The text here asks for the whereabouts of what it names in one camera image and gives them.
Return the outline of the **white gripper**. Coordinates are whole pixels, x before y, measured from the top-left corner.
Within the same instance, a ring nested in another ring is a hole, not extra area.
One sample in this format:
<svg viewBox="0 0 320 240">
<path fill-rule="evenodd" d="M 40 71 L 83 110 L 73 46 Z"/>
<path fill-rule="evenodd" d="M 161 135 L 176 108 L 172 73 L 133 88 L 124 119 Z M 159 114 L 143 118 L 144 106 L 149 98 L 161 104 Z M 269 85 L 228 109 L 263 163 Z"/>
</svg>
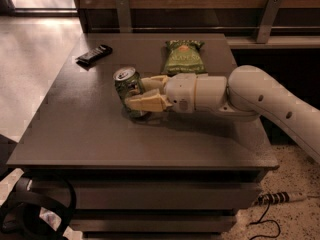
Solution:
<svg viewBox="0 0 320 240">
<path fill-rule="evenodd" d="M 147 112 L 162 112 L 172 107 L 177 113 L 193 113 L 196 81 L 194 73 L 181 73 L 170 79 L 167 75 L 142 78 L 147 92 L 126 98 L 125 104 L 132 110 Z"/>
</svg>

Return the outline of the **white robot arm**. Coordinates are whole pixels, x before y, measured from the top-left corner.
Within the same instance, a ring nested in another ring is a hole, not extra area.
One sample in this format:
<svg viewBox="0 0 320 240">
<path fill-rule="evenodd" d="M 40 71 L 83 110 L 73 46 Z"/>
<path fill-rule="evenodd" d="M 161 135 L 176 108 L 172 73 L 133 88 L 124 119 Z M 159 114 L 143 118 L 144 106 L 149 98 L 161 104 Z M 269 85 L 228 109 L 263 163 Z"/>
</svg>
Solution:
<svg viewBox="0 0 320 240">
<path fill-rule="evenodd" d="M 180 73 L 144 78 L 142 83 L 145 93 L 125 99 L 133 110 L 208 111 L 223 118 L 248 120 L 262 115 L 320 162 L 320 110 L 257 67 L 237 67 L 228 77 Z"/>
</svg>

